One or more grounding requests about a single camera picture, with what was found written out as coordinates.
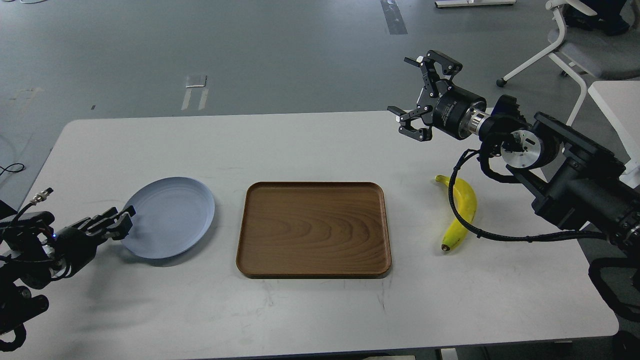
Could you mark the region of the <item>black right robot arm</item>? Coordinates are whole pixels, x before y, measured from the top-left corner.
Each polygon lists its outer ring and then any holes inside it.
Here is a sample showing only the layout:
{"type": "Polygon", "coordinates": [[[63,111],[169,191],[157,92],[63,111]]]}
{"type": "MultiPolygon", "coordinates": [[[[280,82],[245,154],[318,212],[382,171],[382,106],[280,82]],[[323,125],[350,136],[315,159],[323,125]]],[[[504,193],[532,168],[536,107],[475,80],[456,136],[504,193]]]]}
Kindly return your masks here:
{"type": "Polygon", "coordinates": [[[623,303],[601,273],[607,268],[639,269],[639,194],[620,180],[626,170],[615,154],[554,117],[538,111],[530,124],[514,96],[502,95],[492,109],[484,97],[454,84],[463,66],[436,50],[404,61],[422,74],[416,107],[387,110],[397,117],[398,132],[419,142],[432,139],[432,129],[462,141],[478,136],[480,148],[462,153],[447,184],[451,210],[462,227],[479,239],[501,242],[557,242],[601,239],[624,253],[589,265],[589,278],[615,314],[638,322],[638,306],[623,303]],[[521,184],[534,196],[532,209],[557,232],[514,237],[482,230],[457,209],[458,172],[477,157],[482,173],[498,183],[521,184]]]}

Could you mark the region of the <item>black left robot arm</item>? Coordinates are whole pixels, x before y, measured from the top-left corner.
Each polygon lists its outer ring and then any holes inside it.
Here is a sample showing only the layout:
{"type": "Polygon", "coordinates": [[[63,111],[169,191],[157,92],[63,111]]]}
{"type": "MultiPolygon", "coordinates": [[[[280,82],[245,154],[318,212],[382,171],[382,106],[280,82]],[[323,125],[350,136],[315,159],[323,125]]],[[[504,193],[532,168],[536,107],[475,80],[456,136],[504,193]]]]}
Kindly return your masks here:
{"type": "Polygon", "coordinates": [[[36,193],[20,210],[1,205],[1,242],[8,251],[1,255],[0,330],[14,335],[12,341],[1,342],[3,353],[22,347],[25,323],[50,307],[48,297],[32,290],[75,276],[95,258],[100,245],[125,239],[137,213],[132,205],[111,207],[54,230],[51,212],[30,212],[52,193],[50,187],[36,193]]]}

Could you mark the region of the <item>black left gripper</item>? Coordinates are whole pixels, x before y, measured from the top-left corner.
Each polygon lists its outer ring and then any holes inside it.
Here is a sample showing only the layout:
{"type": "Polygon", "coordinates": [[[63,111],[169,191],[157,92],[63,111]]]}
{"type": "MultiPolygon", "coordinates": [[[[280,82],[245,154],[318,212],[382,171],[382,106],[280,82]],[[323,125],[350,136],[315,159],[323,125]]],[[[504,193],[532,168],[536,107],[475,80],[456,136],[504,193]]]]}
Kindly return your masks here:
{"type": "Polygon", "coordinates": [[[107,240],[122,240],[133,227],[132,218],[137,214],[135,207],[129,205],[118,211],[111,207],[92,218],[81,219],[74,227],[64,227],[55,237],[54,264],[60,269],[55,278],[66,279],[75,276],[78,271],[91,262],[98,246],[107,240]],[[85,231],[96,231],[89,234],[85,231]]]}

